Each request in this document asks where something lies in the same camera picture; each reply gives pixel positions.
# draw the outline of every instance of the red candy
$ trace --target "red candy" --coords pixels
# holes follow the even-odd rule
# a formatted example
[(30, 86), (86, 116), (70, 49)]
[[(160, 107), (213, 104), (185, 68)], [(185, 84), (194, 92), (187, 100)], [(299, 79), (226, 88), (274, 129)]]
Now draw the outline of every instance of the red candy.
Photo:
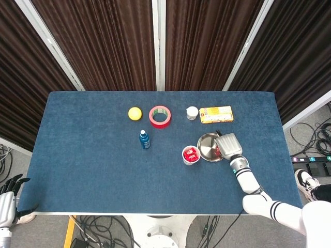
[(184, 158), (190, 163), (195, 162), (196, 160), (199, 159), (198, 151), (193, 147), (184, 151), (183, 155)]

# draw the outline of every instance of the tape roll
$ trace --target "tape roll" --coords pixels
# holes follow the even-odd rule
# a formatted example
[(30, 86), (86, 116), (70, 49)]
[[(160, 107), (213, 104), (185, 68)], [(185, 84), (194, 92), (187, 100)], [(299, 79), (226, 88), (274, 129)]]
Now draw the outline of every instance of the tape roll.
[[(153, 117), (156, 114), (159, 114), (159, 113), (165, 114), (167, 116), (167, 118), (164, 121), (161, 121), (161, 122), (158, 122), (158, 121), (154, 120)], [(166, 128), (170, 124), (170, 119), (171, 119), (170, 110), (165, 106), (155, 106), (149, 112), (149, 120), (150, 120), (152, 126), (155, 127), (155, 128), (160, 128), (160, 129)]]

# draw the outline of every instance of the sneaker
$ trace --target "sneaker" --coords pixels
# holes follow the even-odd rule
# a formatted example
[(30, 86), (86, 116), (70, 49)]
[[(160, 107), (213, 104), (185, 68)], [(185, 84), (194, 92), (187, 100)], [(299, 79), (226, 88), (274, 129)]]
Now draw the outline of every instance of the sneaker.
[(294, 175), (297, 187), (305, 195), (307, 200), (310, 202), (317, 200), (311, 191), (321, 185), (319, 181), (310, 176), (304, 169), (298, 169)]
[(20, 219), (16, 222), (16, 224), (18, 225), (18, 224), (29, 223), (30, 221), (33, 221), (35, 217), (36, 215), (33, 213), (27, 214), (25, 216), (20, 217)]

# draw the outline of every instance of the white cup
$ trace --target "white cup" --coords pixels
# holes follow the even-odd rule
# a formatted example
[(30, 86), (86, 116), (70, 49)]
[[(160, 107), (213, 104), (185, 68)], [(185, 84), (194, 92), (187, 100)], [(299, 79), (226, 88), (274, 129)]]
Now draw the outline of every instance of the white cup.
[(189, 120), (195, 120), (199, 114), (197, 107), (191, 106), (186, 109), (186, 116)]
[[(195, 150), (197, 150), (198, 160), (196, 160), (196, 161), (194, 161), (194, 162), (189, 162), (189, 161), (187, 161), (187, 160), (185, 159), (185, 157), (184, 157), (184, 152), (185, 152), (186, 150), (191, 149), (191, 148), (194, 148)], [(200, 160), (201, 155), (200, 155), (200, 151), (199, 151), (199, 149), (198, 149), (196, 146), (187, 146), (187, 147), (185, 147), (185, 148), (183, 149), (183, 151), (182, 151), (182, 157), (183, 157), (183, 162), (184, 162), (184, 164), (186, 164), (186, 165), (192, 165), (192, 164), (194, 164), (194, 163), (197, 163), (197, 162)]]

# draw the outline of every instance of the metal bowl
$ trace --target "metal bowl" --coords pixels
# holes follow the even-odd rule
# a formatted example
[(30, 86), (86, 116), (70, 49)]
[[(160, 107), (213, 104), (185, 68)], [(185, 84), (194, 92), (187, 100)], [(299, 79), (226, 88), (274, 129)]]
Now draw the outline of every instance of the metal bowl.
[(218, 137), (216, 133), (206, 133), (198, 140), (197, 148), (204, 160), (218, 162), (223, 159), (215, 142), (215, 138)]

